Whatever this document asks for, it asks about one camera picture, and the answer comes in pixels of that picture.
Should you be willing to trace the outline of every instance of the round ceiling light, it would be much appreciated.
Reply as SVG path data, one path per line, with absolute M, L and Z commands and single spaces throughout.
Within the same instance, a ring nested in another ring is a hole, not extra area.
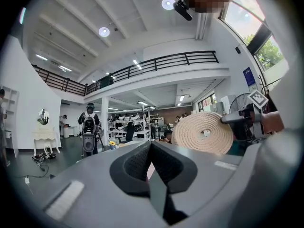
M 107 37 L 110 34 L 110 30 L 107 27 L 101 27 L 98 31 L 98 33 L 100 34 L 100 36 L 102 37 Z
M 163 0 L 161 3 L 162 7 L 166 10 L 174 9 L 173 3 L 175 3 L 175 0 Z

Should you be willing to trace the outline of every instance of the mirror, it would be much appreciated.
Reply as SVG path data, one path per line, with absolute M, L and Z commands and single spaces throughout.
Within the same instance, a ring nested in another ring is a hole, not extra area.
M 45 108 L 40 110 L 39 117 L 38 117 L 37 121 L 40 122 L 42 125 L 47 125 L 48 124 L 49 113 Z

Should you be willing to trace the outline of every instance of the brown wall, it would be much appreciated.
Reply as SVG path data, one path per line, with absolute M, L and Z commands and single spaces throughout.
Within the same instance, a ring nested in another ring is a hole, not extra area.
M 173 124 L 176 121 L 176 116 L 181 116 L 182 114 L 185 114 L 185 112 L 190 115 L 192 110 L 192 106 L 186 106 L 172 109 L 155 110 L 150 112 L 150 114 L 159 113 L 160 117 L 164 118 L 165 124 Z

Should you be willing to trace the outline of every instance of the rope coil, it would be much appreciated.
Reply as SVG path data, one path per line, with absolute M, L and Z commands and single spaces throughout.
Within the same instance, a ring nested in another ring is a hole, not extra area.
M 188 149 L 225 154 L 233 142 L 233 132 L 228 124 L 223 124 L 221 115 L 214 112 L 199 112 L 183 118 L 174 128 L 172 143 Z M 210 135 L 202 139 L 202 132 Z

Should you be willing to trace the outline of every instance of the hole in woven mat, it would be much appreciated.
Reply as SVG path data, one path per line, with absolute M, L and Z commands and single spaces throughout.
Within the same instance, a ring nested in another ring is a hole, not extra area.
M 210 135 L 210 131 L 209 130 L 203 130 L 199 134 L 199 140 L 206 139 L 206 138 L 209 137 L 209 135 Z

